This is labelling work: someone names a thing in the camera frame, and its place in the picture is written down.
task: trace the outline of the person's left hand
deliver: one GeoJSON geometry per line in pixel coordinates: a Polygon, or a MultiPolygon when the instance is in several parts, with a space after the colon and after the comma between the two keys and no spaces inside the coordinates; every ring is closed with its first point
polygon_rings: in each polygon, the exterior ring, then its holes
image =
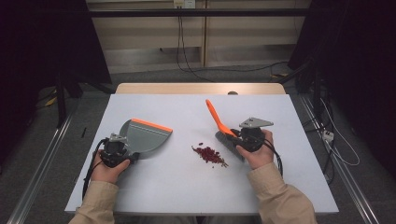
{"type": "Polygon", "coordinates": [[[95,161],[94,161],[93,165],[96,165],[99,162],[100,162],[100,164],[98,164],[93,169],[91,180],[105,181],[105,182],[108,182],[111,184],[116,184],[120,173],[122,173],[122,171],[124,171],[126,168],[128,168],[130,161],[125,160],[114,168],[108,167],[102,162],[102,159],[99,156],[101,151],[103,151],[103,150],[102,149],[98,150],[98,152],[95,155],[95,161]]]}

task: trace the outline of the sleeve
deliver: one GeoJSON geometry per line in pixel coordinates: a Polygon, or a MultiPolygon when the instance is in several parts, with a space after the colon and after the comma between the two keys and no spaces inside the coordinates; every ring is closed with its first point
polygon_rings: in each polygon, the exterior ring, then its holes
{"type": "Polygon", "coordinates": [[[259,198],[262,222],[317,223],[314,206],[297,188],[285,184],[273,162],[247,175],[259,198]]]}
{"type": "Polygon", "coordinates": [[[116,185],[91,181],[81,207],[69,223],[114,223],[113,208],[118,190],[116,185]]]}

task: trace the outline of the orange handle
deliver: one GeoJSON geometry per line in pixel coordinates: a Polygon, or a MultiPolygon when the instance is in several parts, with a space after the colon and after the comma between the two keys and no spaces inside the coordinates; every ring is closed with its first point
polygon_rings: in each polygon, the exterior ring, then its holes
{"type": "Polygon", "coordinates": [[[227,133],[227,134],[230,134],[230,135],[236,137],[236,135],[233,132],[231,132],[231,130],[229,128],[227,128],[227,126],[225,126],[224,124],[221,123],[218,113],[216,113],[215,107],[212,105],[212,103],[209,100],[206,100],[206,105],[207,105],[207,108],[209,109],[210,114],[212,115],[213,119],[215,120],[216,124],[218,125],[219,130],[224,134],[227,133]]]}

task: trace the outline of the wire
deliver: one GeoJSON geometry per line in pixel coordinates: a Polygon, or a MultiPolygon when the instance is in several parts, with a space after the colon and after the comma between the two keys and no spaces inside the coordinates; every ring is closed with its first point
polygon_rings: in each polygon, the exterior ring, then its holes
{"type": "Polygon", "coordinates": [[[311,120],[304,122],[304,123],[302,124],[303,127],[305,127],[306,125],[308,125],[310,121],[314,121],[314,120],[316,120],[316,121],[318,122],[318,126],[319,126],[319,127],[318,127],[318,128],[315,128],[315,129],[304,130],[306,133],[312,133],[312,132],[316,132],[316,131],[320,131],[320,132],[321,132],[321,131],[323,131],[327,126],[329,126],[329,124],[331,124],[330,119],[327,120],[326,124],[323,124],[323,123],[321,123],[321,122],[318,120],[318,118],[312,118],[311,120]]]}
{"type": "MultiPolygon", "coordinates": [[[[321,143],[322,143],[323,147],[325,149],[327,149],[326,145],[324,144],[324,141],[321,141],[321,143]]],[[[326,153],[327,153],[327,160],[326,160],[326,164],[324,165],[324,167],[322,169],[322,173],[324,175],[326,175],[326,170],[327,170],[328,164],[331,163],[332,164],[332,177],[330,177],[329,181],[327,181],[327,184],[330,185],[334,181],[334,178],[335,178],[334,163],[331,159],[332,150],[330,150],[330,151],[326,150],[326,153]]]]}
{"type": "Polygon", "coordinates": [[[102,144],[104,144],[107,141],[108,141],[108,138],[107,139],[102,139],[98,143],[98,145],[96,146],[95,151],[92,154],[91,164],[90,164],[90,167],[88,168],[87,175],[84,178],[84,185],[82,187],[82,199],[83,200],[84,200],[85,193],[87,192],[87,189],[88,189],[88,184],[90,183],[90,179],[91,179],[91,176],[92,176],[92,173],[93,173],[93,169],[95,169],[97,165],[102,163],[102,162],[98,162],[96,165],[93,166],[93,163],[95,162],[96,154],[98,153],[98,150],[99,150],[99,146],[101,146],[102,144]]]}
{"type": "Polygon", "coordinates": [[[183,32],[183,20],[181,17],[178,17],[178,41],[177,41],[177,66],[178,68],[183,71],[183,72],[189,72],[189,73],[193,73],[196,77],[203,79],[205,81],[210,81],[210,82],[214,82],[213,80],[209,80],[206,79],[204,77],[199,77],[198,75],[196,75],[196,72],[204,72],[204,71],[224,71],[224,72],[254,72],[254,71],[260,71],[260,70],[264,70],[266,68],[270,68],[271,69],[271,73],[272,73],[272,68],[273,66],[277,65],[277,64],[281,64],[281,63],[288,63],[288,62],[278,62],[278,63],[272,63],[270,65],[266,65],[260,68],[252,68],[252,69],[222,69],[222,68],[205,68],[205,69],[194,69],[192,70],[190,65],[189,65],[189,61],[187,60],[187,55],[186,55],[186,49],[185,49],[185,44],[184,44],[184,32],[183,32]],[[179,49],[180,49],[180,39],[181,39],[181,44],[182,44],[182,48],[183,48],[183,54],[184,54],[184,60],[186,61],[186,64],[189,68],[189,70],[185,70],[180,66],[180,62],[178,60],[178,53],[179,53],[179,49]]]}
{"type": "Polygon", "coordinates": [[[352,149],[352,151],[353,151],[353,153],[355,154],[355,156],[356,156],[356,158],[358,159],[358,161],[357,161],[356,163],[351,163],[351,162],[345,161],[345,160],[341,157],[340,154],[338,154],[336,151],[334,151],[333,147],[331,147],[331,151],[332,151],[332,152],[334,153],[334,155],[335,155],[336,157],[338,157],[338,159],[340,159],[343,163],[348,164],[348,165],[351,165],[351,166],[357,166],[357,165],[359,165],[359,164],[361,163],[361,159],[359,158],[358,153],[357,153],[356,150],[353,148],[353,146],[349,144],[349,142],[348,142],[348,141],[345,139],[345,137],[340,133],[340,131],[338,131],[337,127],[335,126],[334,122],[332,121],[332,118],[331,118],[329,109],[327,108],[327,106],[326,106],[326,104],[324,103],[324,101],[323,101],[321,98],[320,98],[320,101],[323,103],[324,108],[325,108],[326,112],[327,112],[328,115],[329,115],[329,119],[330,119],[330,121],[332,122],[332,125],[333,125],[334,129],[338,132],[338,134],[340,134],[341,138],[349,145],[349,147],[352,149]]]}
{"type": "MultiPolygon", "coordinates": [[[[294,9],[297,7],[297,0],[294,0],[294,9]]],[[[297,31],[297,25],[296,25],[296,17],[293,17],[293,22],[294,22],[294,31],[296,33],[296,38],[298,39],[298,31],[297,31]]]]}
{"type": "Polygon", "coordinates": [[[303,127],[305,127],[305,126],[308,125],[310,122],[314,122],[315,120],[317,120],[317,118],[312,118],[312,119],[310,119],[310,120],[307,120],[306,122],[301,123],[301,125],[302,125],[303,127]]]}
{"type": "Polygon", "coordinates": [[[340,22],[340,24],[339,24],[339,29],[338,29],[338,31],[337,31],[337,34],[336,34],[336,36],[335,36],[335,40],[334,40],[334,42],[333,42],[333,45],[335,46],[335,44],[337,43],[337,41],[338,41],[338,38],[340,37],[340,34],[341,34],[341,31],[342,31],[342,28],[343,28],[343,24],[344,24],[344,21],[345,21],[345,18],[346,18],[346,16],[347,16],[347,9],[348,9],[348,7],[349,7],[349,4],[350,4],[350,0],[348,0],[347,2],[346,2],[346,5],[345,5],[345,10],[344,10],[344,12],[343,12],[343,15],[341,16],[341,22],[340,22]]]}
{"type": "Polygon", "coordinates": [[[266,138],[264,139],[264,142],[262,142],[262,143],[264,145],[266,145],[267,147],[269,147],[274,152],[274,154],[276,155],[277,169],[279,170],[280,175],[283,176],[282,160],[280,159],[279,154],[276,152],[274,145],[269,140],[267,140],[266,138]]]}
{"type": "Polygon", "coordinates": [[[273,66],[270,66],[270,79],[268,80],[268,83],[272,82],[272,79],[273,79],[272,67],[273,67],[273,66]]]}
{"type": "Polygon", "coordinates": [[[204,78],[204,77],[199,77],[190,68],[189,61],[187,60],[186,48],[184,46],[183,20],[181,19],[181,17],[178,17],[177,66],[183,72],[191,72],[195,77],[198,77],[198,78],[200,78],[202,80],[205,80],[205,81],[208,81],[208,82],[214,82],[214,81],[212,81],[210,79],[207,79],[207,78],[204,78]],[[183,45],[184,60],[186,61],[187,67],[189,67],[189,70],[187,70],[187,71],[181,68],[180,63],[178,61],[178,50],[180,49],[180,37],[181,37],[181,42],[182,42],[182,45],[183,45]]]}

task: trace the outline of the table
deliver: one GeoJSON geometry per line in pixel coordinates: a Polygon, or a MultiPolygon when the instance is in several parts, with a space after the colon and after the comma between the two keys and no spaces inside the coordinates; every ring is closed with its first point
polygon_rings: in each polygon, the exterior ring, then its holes
{"type": "MultiPolygon", "coordinates": [[[[236,128],[248,117],[272,121],[275,125],[268,129],[274,133],[276,150],[282,157],[285,181],[305,193],[317,213],[338,212],[289,96],[284,91],[272,92],[278,94],[259,93],[260,90],[270,92],[270,88],[279,90],[277,85],[120,85],[117,94],[110,97],[91,151],[100,139],[109,137],[111,132],[117,133],[123,122],[130,118],[149,120],[171,127],[174,132],[158,150],[142,155],[136,165],[120,176],[115,212],[182,216],[257,214],[258,200],[246,178],[250,168],[246,161],[238,160],[215,138],[217,127],[206,108],[205,99],[212,101],[220,119],[230,128],[236,128]],[[127,86],[134,86],[135,89],[128,90],[127,86]],[[137,91],[138,86],[145,94],[131,94],[137,91]],[[167,89],[173,94],[157,94],[167,89]],[[202,89],[210,94],[203,94],[202,89]],[[252,90],[250,95],[225,95],[228,91],[242,94],[249,93],[248,90],[252,90]],[[219,151],[229,166],[224,168],[202,161],[191,150],[191,146],[197,146],[200,142],[219,151]]],[[[90,160],[91,152],[65,208],[66,212],[74,212],[81,204],[82,182],[90,160]]]]}

